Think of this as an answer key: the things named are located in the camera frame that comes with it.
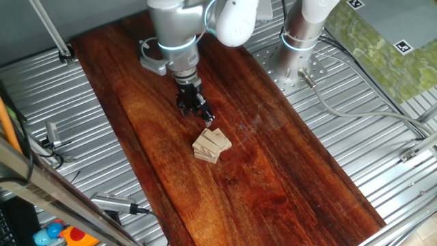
metal rod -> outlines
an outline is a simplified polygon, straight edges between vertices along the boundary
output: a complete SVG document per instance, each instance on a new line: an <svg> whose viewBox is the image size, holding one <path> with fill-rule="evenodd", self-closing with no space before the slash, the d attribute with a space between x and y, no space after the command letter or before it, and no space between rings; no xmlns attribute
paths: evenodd
<svg viewBox="0 0 437 246"><path fill-rule="evenodd" d="M410 210L399 217L381 230L376 232L373 236L362 242L359 246L383 246L389 244L402 234L407 233L418 224L426 219L429 219L437 211L437 195L435 195L429 202L418 210L411 212Z"/></svg>
<svg viewBox="0 0 437 246"><path fill-rule="evenodd" d="M41 159L40 162L42 166L34 165L31 184L20 186L15 182L5 182L0 185L107 245L139 245L122 226L104 214L50 165ZM0 138L0 174L15 173L25 177L28 166L29 160Z"/></svg>
<svg viewBox="0 0 437 246"><path fill-rule="evenodd" d="M425 113L422 113L422 115L420 115L417 118L417 121L426 123L430 119L434 118L434 116L436 115L437 115L437 103L432 105L427 111L425 111Z"/></svg>
<svg viewBox="0 0 437 246"><path fill-rule="evenodd" d="M36 14L38 14L38 16L40 17L42 23L44 24L44 26L46 27L48 33L50 34L50 36L52 37L53 41L55 41L55 44L57 46L57 48L59 49L59 51L61 52L61 54L64 57L71 57L72 55L70 53L70 51L68 50L68 47L66 45L66 43L64 42L64 40L62 39L62 37L59 35L59 32L57 31L55 25L53 24L52 20L50 19L50 17L48 16L46 10L44 9L44 6L41 4L40 0L29 0L32 7L34 8L34 10L36 11Z"/></svg>

stack of wooden blocks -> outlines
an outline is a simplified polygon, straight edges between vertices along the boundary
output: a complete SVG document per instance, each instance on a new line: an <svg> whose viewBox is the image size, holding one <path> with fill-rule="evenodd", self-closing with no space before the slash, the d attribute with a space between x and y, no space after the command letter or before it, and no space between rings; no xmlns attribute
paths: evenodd
<svg viewBox="0 0 437 246"><path fill-rule="evenodd" d="M232 147L232 143L219 128L214 131L206 128L193 143L194 156L211 163L216 163L220 153L230 147Z"/></svg>

orange object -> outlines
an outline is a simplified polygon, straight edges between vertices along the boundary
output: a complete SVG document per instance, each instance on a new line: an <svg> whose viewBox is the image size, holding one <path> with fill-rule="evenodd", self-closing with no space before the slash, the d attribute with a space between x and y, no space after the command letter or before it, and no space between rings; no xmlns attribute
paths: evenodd
<svg viewBox="0 0 437 246"><path fill-rule="evenodd" d="M3 123L3 128L6 132L6 137L8 137L9 144L11 144L18 152L23 154L21 151L20 144L15 135L14 127L12 126L11 119L9 118L6 106L3 100L0 98L0 121Z"/></svg>
<svg viewBox="0 0 437 246"><path fill-rule="evenodd" d="M63 230L60 236L63 236L66 239L68 246L94 246L100 242L74 226L70 226Z"/></svg>

wooden board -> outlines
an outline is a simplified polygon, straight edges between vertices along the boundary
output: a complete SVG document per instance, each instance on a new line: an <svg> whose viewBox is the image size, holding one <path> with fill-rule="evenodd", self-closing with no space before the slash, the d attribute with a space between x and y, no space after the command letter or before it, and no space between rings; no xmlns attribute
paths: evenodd
<svg viewBox="0 0 437 246"><path fill-rule="evenodd" d="M203 95L233 147L195 159L204 123L183 117L171 74L137 60L140 14L71 41L172 245L358 245L384 221L243 48L199 43Z"/></svg>

green mat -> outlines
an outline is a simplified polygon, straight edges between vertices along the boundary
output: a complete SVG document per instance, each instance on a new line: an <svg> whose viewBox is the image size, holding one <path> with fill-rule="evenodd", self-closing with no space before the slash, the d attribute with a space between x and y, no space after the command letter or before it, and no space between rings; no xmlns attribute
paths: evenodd
<svg viewBox="0 0 437 246"><path fill-rule="evenodd" d="M326 28L398 103L437 86L437 40L402 56L346 0L332 11Z"/></svg>

